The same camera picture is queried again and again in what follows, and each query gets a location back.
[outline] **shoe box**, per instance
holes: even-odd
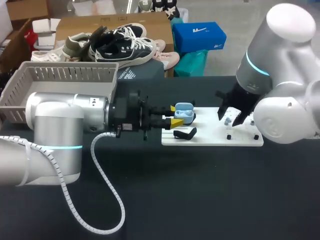
[[[68,36],[79,33],[93,33],[100,26],[113,30],[131,23],[142,24],[147,31],[147,38],[164,40],[166,43],[165,53],[174,51],[170,20],[165,12],[65,17],[61,19],[56,28],[55,41],[66,40]],[[170,69],[167,74],[169,77],[173,77],[173,69]]]
[[[221,50],[227,40],[227,35],[216,22],[177,23],[172,31],[180,53]]]
[[[2,73],[18,69],[22,62],[30,61],[30,46],[24,35],[32,29],[32,20],[49,17],[47,0],[9,0],[6,6],[13,31],[6,37],[10,42],[0,55]]]
[[[118,70],[118,80],[130,79],[161,79],[165,77],[164,64],[158,60],[151,59],[145,64],[128,66]]]

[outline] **screw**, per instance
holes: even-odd
[[[228,126],[229,123],[231,123],[231,119],[229,117],[227,117],[224,121],[224,125]]]

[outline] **black tablecloth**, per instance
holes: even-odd
[[[195,100],[217,107],[215,91],[234,77],[120,81],[116,95],[141,90],[155,106]],[[33,140],[25,126],[6,123],[1,135]],[[320,141],[263,147],[161,145],[161,131],[101,139],[97,158],[121,196],[124,227],[110,236],[88,232],[72,216],[60,186],[0,187],[0,238],[10,240],[318,240]],[[78,212],[95,228],[110,229],[120,208],[90,156],[84,135],[80,179],[68,185]]]

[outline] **cable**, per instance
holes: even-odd
[[[92,233],[95,233],[95,234],[100,234],[100,235],[109,235],[109,234],[113,234],[115,232],[117,232],[124,224],[125,222],[125,218],[126,218],[126,211],[125,211],[125,206],[121,200],[121,198],[119,197],[117,191],[115,190],[115,188],[112,186],[112,184],[110,183],[110,181],[108,180],[106,174],[104,173],[104,171],[102,170],[102,168],[100,167],[98,161],[97,161],[97,158],[96,158],[96,155],[95,155],[95,145],[96,145],[96,142],[103,138],[103,137],[111,137],[111,138],[115,138],[116,137],[116,134],[115,133],[112,133],[112,132],[105,132],[105,133],[101,133],[99,134],[98,136],[96,136],[92,143],[91,143],[91,147],[90,147],[90,151],[91,151],[91,156],[92,156],[92,159],[93,159],[93,162],[95,164],[95,166],[98,168],[101,176],[103,177],[104,181],[106,182],[106,184],[109,186],[110,190],[112,191],[112,193],[114,194],[115,198],[117,199],[119,205],[120,205],[120,209],[121,209],[121,219],[120,219],[120,222],[118,223],[117,226],[115,226],[114,228],[110,229],[110,230],[100,230],[100,229],[96,229],[92,226],[90,226],[89,224],[87,224],[82,218],[81,216],[79,215],[79,213],[77,212],[71,198],[70,198],[70,195],[69,195],[69,191],[68,191],[68,188],[67,188],[67,185],[65,183],[65,180],[64,180],[64,176],[60,170],[60,167],[57,163],[57,161],[55,160],[55,158],[51,155],[51,153],[49,151],[47,151],[46,149],[44,149],[42,146],[39,146],[33,142],[29,142],[30,143],[30,148],[31,149],[34,149],[40,153],[42,153],[47,159],[50,160],[51,164],[53,165],[55,171],[56,171],[56,174],[57,176],[59,177],[59,180],[60,180],[60,184],[61,184],[61,188],[62,188],[62,191],[63,191],[63,194],[64,194],[64,197],[65,197],[65,200],[73,214],[73,216],[75,217],[75,219],[87,230],[89,230],[90,232]],[[0,139],[3,139],[7,142],[12,142],[12,143],[15,143],[15,144],[20,144],[20,145],[26,145],[26,140],[25,139],[21,139],[19,137],[13,137],[13,136],[0,136]]]

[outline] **sneaker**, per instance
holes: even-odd
[[[174,18],[180,18],[180,12],[177,8],[177,0],[165,0],[164,9],[170,21]]]
[[[180,60],[180,56],[176,52],[157,51],[153,58],[163,63],[163,67],[165,71],[173,68],[175,65],[178,64]]]
[[[96,49],[95,59],[97,62],[119,63],[119,69],[129,66],[140,65],[148,62],[156,53],[156,43],[148,38],[132,37],[125,34],[112,44],[104,45]]]
[[[90,36],[91,33],[84,32],[74,36],[68,36],[62,49],[62,54],[65,56],[67,61],[80,61],[82,49],[86,47]]]
[[[140,0],[139,1],[139,13],[151,13],[154,12],[152,9],[152,0]]]
[[[32,62],[63,62],[63,46],[51,51],[33,51],[31,54]]]
[[[131,23],[120,26],[112,31],[102,34],[97,41],[93,42],[88,50],[88,57],[95,62],[96,50],[123,38],[124,36],[120,33],[130,35],[133,38],[145,38],[147,36],[147,30],[142,24]]]
[[[154,42],[156,45],[156,50],[162,53],[166,48],[166,42],[160,39],[154,40]]]
[[[163,12],[165,10],[165,0],[152,0],[152,9],[155,12]]]

